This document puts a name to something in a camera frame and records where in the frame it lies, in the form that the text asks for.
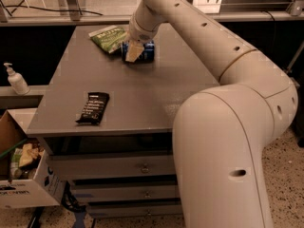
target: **metal frame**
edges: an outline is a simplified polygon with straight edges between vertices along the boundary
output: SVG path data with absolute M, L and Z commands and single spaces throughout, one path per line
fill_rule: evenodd
M 226 12 L 208 14 L 218 22 L 250 22 L 250 21 L 299 21 L 304 20 L 304 12 L 299 16 L 291 16 L 286 11 L 272 11 L 273 17 L 266 12 Z M 1 27 L 24 27 L 24 26 L 93 26 L 109 24 L 128 24 L 131 15 L 104 15 L 104 16 L 81 16 L 79 20 L 72 21 L 68 16 L 53 17 L 23 17 L 10 18 L 8 23 L 0 23 Z
M 304 41 L 302 41 L 300 47 L 298 48 L 298 50 L 296 51 L 294 58 L 292 59 L 292 61 L 289 63 L 289 65 L 286 68 L 286 73 L 291 73 L 293 72 L 293 66 L 297 60 L 297 58 L 300 56 L 300 54 L 302 53 L 302 51 L 304 50 Z
M 81 17 L 81 11 L 79 8 L 78 0 L 66 0 L 68 4 L 68 9 L 70 10 L 69 16 L 71 20 L 78 21 Z
M 7 23 L 8 22 L 8 17 L 6 15 L 5 9 L 3 8 L 2 1 L 0 0 L 0 23 L 1 22 Z
M 302 13 L 304 8 L 304 0 L 294 0 L 291 6 L 287 9 L 287 11 L 292 16 L 298 16 Z

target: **hand soap bottle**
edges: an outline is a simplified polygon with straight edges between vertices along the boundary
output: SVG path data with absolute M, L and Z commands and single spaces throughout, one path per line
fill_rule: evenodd
M 4 63 L 7 68 L 7 73 L 9 75 L 8 80 L 11 87 L 15 90 L 18 95 L 25 95 L 29 92 L 29 86 L 22 75 L 15 72 L 10 66 L 10 63 Z

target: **cardboard box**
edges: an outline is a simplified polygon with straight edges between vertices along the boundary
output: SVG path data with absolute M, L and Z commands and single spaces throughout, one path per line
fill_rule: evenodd
M 0 120 L 1 153 L 20 142 L 24 136 L 18 124 L 6 111 Z M 48 153 L 44 151 L 32 180 L 13 180 L 11 183 L 8 180 L 0 180 L 0 208 L 60 205 L 65 183 L 48 167 L 47 157 Z
M 4 153 L 16 143 L 22 141 L 26 135 L 16 124 L 8 111 L 0 117 L 0 154 Z M 0 159 L 0 181 L 6 180 L 9 174 L 10 154 Z

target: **cable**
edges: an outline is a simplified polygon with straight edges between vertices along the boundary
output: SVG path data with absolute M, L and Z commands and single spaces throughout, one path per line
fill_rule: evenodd
M 24 6 L 24 5 L 7 5 L 5 8 L 26 8 L 26 9 L 33 9 L 33 10 L 45 10 L 45 11 L 79 11 L 79 12 L 87 12 L 92 14 L 97 14 L 103 16 L 102 13 L 96 12 L 96 11 L 90 11 L 90 10 L 82 10 L 82 9 L 45 9 L 41 7 L 35 7 L 35 6 Z
M 70 185 L 67 182 L 65 186 L 65 191 L 61 199 L 61 204 L 68 210 L 73 213 L 83 213 L 86 211 L 85 205 L 80 205 L 79 202 L 70 192 Z
M 96 224 L 96 219 L 93 220 L 91 228 L 95 228 L 95 224 Z
M 16 147 L 18 147 L 19 145 L 25 143 L 28 139 L 23 139 L 22 141 L 18 142 L 16 145 L 8 148 L 6 151 L 4 151 L 3 153 L 0 154 L 0 159 L 4 158 L 10 151 L 14 150 Z
M 15 12 L 18 10 L 18 8 L 21 7 L 21 5 L 22 5 L 24 2 L 26 2 L 26 0 L 22 0 L 17 6 L 15 6 L 16 9 L 14 9 L 14 10 L 11 12 L 11 14 L 15 13 Z
M 7 9 L 7 7 L 4 5 L 4 3 L 2 2 L 2 0 L 0 0 L 0 4 L 2 6 L 2 8 L 4 8 L 6 10 L 6 12 L 9 14 L 10 17 L 12 17 L 12 14 L 10 13 L 10 11 Z
M 82 10 L 82 9 L 46 9 L 46 8 L 40 8 L 40 7 L 34 7 L 34 6 L 30 6 L 27 2 L 27 5 L 24 6 L 22 5 L 24 2 L 26 2 L 26 0 L 22 0 L 18 5 L 7 5 L 5 6 L 4 3 L 0 0 L 0 3 L 2 5 L 2 7 L 7 11 L 7 13 L 9 14 L 10 17 L 12 17 L 12 14 L 15 13 L 18 8 L 27 8 L 27 9 L 33 9 L 33 10 L 45 10 L 45 11 L 79 11 L 82 14 L 82 12 L 87 12 L 87 13 L 92 13 L 92 14 L 96 14 L 96 15 L 101 15 L 103 16 L 102 13 L 96 12 L 96 11 L 90 11 L 90 10 Z M 10 12 L 7 8 L 15 8 L 12 10 L 12 12 Z
M 276 41 L 276 19 L 274 18 L 274 16 L 267 10 L 262 10 L 261 12 L 266 12 L 268 13 L 273 21 L 274 21 L 274 38 L 273 38 L 273 42 L 272 42 L 272 49 L 271 49 L 271 53 L 273 54 L 274 53 L 274 47 L 275 47 L 275 41 Z

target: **small box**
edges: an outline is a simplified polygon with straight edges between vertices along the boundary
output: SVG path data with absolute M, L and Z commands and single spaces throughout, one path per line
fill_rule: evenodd
M 24 136 L 25 134 L 6 111 L 0 119 L 1 151 L 6 151 L 14 146 Z M 0 180 L 0 208 L 60 205 L 65 183 L 60 181 L 48 167 L 47 157 L 48 153 L 44 151 L 36 173 L 31 180 L 13 180 L 11 183 L 8 180 Z
M 122 44 L 122 58 L 125 61 L 126 53 L 128 51 L 129 44 L 123 42 Z M 144 51 L 138 57 L 136 61 L 140 62 L 152 62 L 154 60 L 154 41 L 143 44 Z

